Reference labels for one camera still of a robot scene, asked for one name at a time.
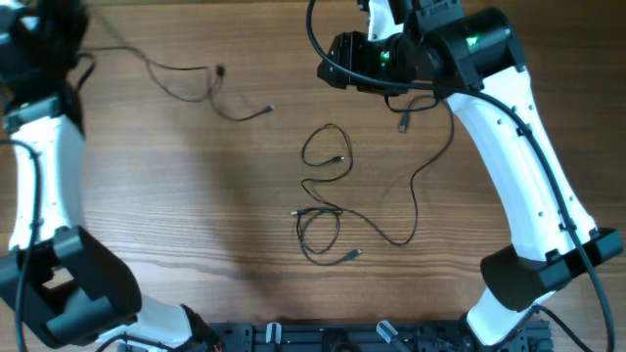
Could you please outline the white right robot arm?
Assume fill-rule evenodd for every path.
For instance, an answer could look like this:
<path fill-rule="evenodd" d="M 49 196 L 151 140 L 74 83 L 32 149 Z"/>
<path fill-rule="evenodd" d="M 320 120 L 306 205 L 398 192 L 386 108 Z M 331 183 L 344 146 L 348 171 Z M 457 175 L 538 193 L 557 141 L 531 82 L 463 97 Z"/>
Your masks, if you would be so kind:
<path fill-rule="evenodd" d="M 473 139 L 504 206 L 510 244 L 483 258 L 486 288 L 466 313 L 466 347 L 495 351 L 572 280 L 597 277 L 619 234 L 597 226 L 572 191 L 535 106 L 507 16 L 466 14 L 457 1 L 362 1 L 366 32 L 320 51 L 329 85 L 385 97 L 426 90 Z"/>

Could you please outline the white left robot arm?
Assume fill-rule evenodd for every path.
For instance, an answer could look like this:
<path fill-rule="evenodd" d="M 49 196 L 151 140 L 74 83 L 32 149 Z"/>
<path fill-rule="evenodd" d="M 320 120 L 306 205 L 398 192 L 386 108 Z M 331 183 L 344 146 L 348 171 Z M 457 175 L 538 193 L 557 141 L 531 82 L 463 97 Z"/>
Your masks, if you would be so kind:
<path fill-rule="evenodd" d="M 46 346 L 118 343 L 129 351 L 219 351 L 220 337 L 185 305 L 144 295 L 129 267 L 86 228 L 81 83 L 89 24 L 79 1 L 1 5 L 1 96 L 5 143 L 15 151 L 18 206 L 1 259 L 1 296 L 16 339 Z"/>

